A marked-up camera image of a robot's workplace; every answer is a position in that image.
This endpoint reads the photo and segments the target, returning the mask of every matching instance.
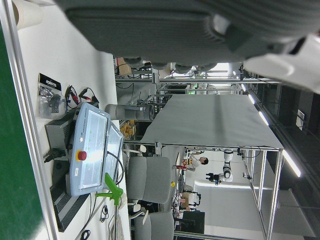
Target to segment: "green floor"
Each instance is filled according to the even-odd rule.
[[[1,25],[0,84],[0,239],[35,239],[44,219]]]

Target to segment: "red emergency stop button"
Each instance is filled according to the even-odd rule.
[[[87,153],[85,151],[79,151],[77,155],[77,159],[84,161],[87,158]]]

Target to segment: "plastic bag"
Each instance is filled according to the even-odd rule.
[[[66,113],[66,99],[61,92],[61,83],[39,73],[38,117],[58,119]]]

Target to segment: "gray cloth backdrop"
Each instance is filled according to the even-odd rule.
[[[141,142],[184,146],[283,146],[247,95],[182,95],[168,101]]]

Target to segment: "printed label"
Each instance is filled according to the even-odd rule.
[[[61,83],[60,82],[53,80],[52,78],[50,78],[46,75],[43,75],[42,73],[39,73],[39,83],[61,91]]]

